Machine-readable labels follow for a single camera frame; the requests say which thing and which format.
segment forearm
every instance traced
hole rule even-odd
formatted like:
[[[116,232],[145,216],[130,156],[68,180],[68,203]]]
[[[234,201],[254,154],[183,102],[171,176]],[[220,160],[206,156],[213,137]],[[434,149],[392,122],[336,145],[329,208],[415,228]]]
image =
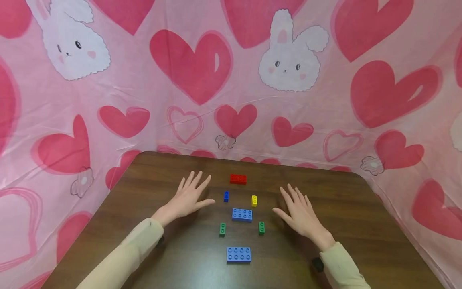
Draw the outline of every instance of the forearm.
[[[155,247],[164,234],[162,225],[151,218],[140,222],[77,289],[119,289]]]

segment right hand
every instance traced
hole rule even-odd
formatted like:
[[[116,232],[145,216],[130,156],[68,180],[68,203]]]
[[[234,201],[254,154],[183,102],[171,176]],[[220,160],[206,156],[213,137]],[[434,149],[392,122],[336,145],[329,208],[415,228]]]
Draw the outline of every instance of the right hand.
[[[298,188],[293,189],[290,184],[287,188],[292,198],[282,187],[280,191],[286,201],[290,216],[279,208],[273,208],[273,211],[297,233],[310,238],[322,252],[335,245],[332,234],[316,217],[308,197],[303,196]]]

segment small blue lego brick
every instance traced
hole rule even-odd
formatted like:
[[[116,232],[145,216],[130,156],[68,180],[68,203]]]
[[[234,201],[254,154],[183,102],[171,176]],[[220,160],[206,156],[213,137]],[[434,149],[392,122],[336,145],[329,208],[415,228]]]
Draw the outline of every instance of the small blue lego brick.
[[[252,255],[249,247],[227,247],[226,262],[227,263],[250,263]]]
[[[251,223],[252,210],[232,208],[232,220]]]

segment left hand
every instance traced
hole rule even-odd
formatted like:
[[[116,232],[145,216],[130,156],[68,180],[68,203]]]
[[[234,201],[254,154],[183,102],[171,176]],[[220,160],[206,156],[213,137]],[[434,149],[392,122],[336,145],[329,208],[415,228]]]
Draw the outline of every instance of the left hand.
[[[200,208],[206,207],[215,203],[215,200],[207,199],[198,202],[202,191],[207,187],[212,176],[208,176],[197,188],[197,184],[201,179],[202,171],[194,178],[194,171],[189,174],[187,180],[183,178],[178,186],[175,196],[163,207],[159,208],[152,219],[157,220],[162,227],[167,226],[173,220],[187,216]]]

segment beige sleeve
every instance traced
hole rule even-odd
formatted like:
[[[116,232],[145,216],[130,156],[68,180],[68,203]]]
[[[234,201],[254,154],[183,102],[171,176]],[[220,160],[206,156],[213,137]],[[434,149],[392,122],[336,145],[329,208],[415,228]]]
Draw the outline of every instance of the beige sleeve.
[[[164,228],[154,219],[139,223],[77,289],[119,289],[156,246]]]
[[[359,269],[345,248],[337,242],[329,250],[322,252],[321,260],[330,274],[329,281],[338,289],[371,289],[359,273]]]

